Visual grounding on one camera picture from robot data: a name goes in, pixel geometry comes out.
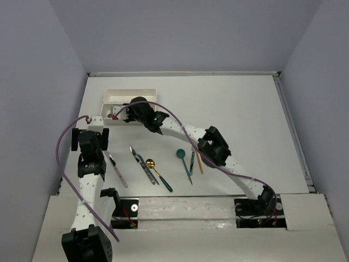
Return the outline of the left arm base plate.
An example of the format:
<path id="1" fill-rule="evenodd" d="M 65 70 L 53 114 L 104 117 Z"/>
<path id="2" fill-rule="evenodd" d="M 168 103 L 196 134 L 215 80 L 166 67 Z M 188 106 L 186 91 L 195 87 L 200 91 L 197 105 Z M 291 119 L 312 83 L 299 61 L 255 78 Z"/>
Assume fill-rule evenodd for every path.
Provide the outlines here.
<path id="1" fill-rule="evenodd" d="M 138 228 L 138 198 L 121 198 L 119 207 L 112 214 L 111 226 L 113 229 Z"/>

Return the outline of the orange plastic knife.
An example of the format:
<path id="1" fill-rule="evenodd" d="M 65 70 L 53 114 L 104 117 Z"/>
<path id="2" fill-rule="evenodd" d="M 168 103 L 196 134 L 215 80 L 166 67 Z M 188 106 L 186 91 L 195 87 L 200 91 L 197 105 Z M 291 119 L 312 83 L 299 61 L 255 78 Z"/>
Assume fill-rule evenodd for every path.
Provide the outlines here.
<path id="1" fill-rule="evenodd" d="M 196 158 L 197 158 L 198 166 L 199 166 L 199 169 L 200 169 L 200 173 L 203 174 L 201 158 L 200 158 L 200 155 L 199 155 L 198 151 L 196 151 Z"/>

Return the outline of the knife with green handle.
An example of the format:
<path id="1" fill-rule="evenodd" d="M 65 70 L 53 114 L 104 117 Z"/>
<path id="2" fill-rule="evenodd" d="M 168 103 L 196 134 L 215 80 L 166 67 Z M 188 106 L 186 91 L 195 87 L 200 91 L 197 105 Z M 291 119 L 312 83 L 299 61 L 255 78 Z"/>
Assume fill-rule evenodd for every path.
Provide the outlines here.
<path id="1" fill-rule="evenodd" d="M 191 152 L 191 160 L 190 160 L 190 168 L 189 168 L 189 175 L 191 176 L 193 173 L 193 168 L 194 168 L 194 162 L 195 162 L 195 151 L 192 150 Z"/>

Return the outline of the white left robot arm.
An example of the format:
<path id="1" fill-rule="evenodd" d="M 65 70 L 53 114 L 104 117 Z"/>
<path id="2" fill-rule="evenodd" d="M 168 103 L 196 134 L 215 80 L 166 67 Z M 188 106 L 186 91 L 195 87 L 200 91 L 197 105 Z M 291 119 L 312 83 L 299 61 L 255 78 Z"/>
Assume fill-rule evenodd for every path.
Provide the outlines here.
<path id="1" fill-rule="evenodd" d="M 111 218 L 121 209 L 115 188 L 103 188 L 109 129 L 92 131 L 74 128 L 71 150 L 80 151 L 77 161 L 79 200 L 68 233 L 62 236 L 62 247 L 68 261 L 112 261 Z"/>

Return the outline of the knife with pink handle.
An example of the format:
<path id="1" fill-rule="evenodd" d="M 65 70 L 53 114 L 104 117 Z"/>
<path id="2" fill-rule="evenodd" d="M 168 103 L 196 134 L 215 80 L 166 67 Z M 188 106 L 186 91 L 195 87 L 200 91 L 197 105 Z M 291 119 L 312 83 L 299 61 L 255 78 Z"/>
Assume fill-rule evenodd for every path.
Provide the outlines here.
<path id="1" fill-rule="evenodd" d="M 108 151 L 105 151 L 105 154 L 106 154 L 107 158 L 109 159 L 111 165 L 113 166 L 113 169 L 114 169 L 115 173 L 117 174 L 118 178 L 120 179 L 121 183 L 123 184 L 123 186 L 125 188 L 128 188 L 128 184 L 126 183 L 126 181 L 125 181 L 124 177 L 122 176 L 121 172 L 118 170 L 116 162 L 115 162 L 113 156 Z"/>

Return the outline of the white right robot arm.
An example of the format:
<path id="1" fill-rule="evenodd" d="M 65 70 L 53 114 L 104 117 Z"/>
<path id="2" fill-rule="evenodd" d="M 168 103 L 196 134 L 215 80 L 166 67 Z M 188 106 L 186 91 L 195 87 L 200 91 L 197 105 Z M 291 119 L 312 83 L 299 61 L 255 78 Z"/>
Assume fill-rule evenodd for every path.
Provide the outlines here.
<path id="1" fill-rule="evenodd" d="M 258 178 L 249 176 L 233 157 L 228 143 L 216 127 L 206 129 L 185 124 L 164 106 L 136 97 L 124 104 L 123 121 L 137 121 L 152 133 L 170 136 L 188 142 L 197 151 L 204 164 L 227 175 L 251 200 L 255 213 L 272 216 L 276 212 L 276 193 L 271 186 Z"/>

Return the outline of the dark blue plastic knife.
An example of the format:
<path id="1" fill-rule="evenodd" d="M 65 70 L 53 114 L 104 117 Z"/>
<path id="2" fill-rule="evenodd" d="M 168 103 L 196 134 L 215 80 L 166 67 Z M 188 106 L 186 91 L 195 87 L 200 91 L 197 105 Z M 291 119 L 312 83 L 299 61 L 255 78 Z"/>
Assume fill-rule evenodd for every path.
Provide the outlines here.
<path id="1" fill-rule="evenodd" d="M 142 164 L 144 164 L 145 168 L 147 169 L 147 171 L 150 173 L 151 177 L 153 178 L 153 180 L 155 181 L 155 183 L 157 185 L 160 185 L 158 180 L 156 179 L 156 177 L 153 175 L 153 173 L 151 172 L 150 168 L 147 166 L 146 162 L 144 161 L 144 159 L 142 158 L 142 156 L 140 154 L 137 154 L 140 161 L 142 162 Z"/>

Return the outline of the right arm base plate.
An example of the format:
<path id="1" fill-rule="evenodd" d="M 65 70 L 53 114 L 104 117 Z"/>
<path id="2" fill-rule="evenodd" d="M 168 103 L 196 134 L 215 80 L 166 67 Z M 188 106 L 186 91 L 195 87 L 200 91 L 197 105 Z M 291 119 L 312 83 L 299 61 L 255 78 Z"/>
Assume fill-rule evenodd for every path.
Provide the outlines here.
<path id="1" fill-rule="evenodd" d="M 271 207 L 265 211 L 255 200 L 234 199 L 236 227 L 244 228 L 287 228 L 281 198 L 272 200 Z"/>

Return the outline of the teal plastic spoon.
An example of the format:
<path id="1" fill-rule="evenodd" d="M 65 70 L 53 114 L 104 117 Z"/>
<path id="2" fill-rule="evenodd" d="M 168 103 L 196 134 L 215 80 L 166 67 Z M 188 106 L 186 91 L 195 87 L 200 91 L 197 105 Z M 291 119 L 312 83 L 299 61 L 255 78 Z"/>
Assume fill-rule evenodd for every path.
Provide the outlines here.
<path id="1" fill-rule="evenodd" d="M 189 179 L 189 181 L 190 181 L 190 184 L 193 185 L 192 180 L 191 180 L 191 176 L 190 176 L 190 174 L 189 174 L 188 167 L 187 167 L 187 165 L 186 165 L 186 163 L 185 163 L 185 151 L 184 151 L 183 149 L 181 149 L 181 148 L 178 149 L 178 150 L 176 151 L 176 156 L 177 156 L 179 159 L 182 160 L 182 163 L 183 163 L 183 165 L 184 165 L 184 169 L 185 169 L 185 171 L 186 171 L 186 174 L 187 174 L 187 176 L 188 176 L 188 179 Z"/>

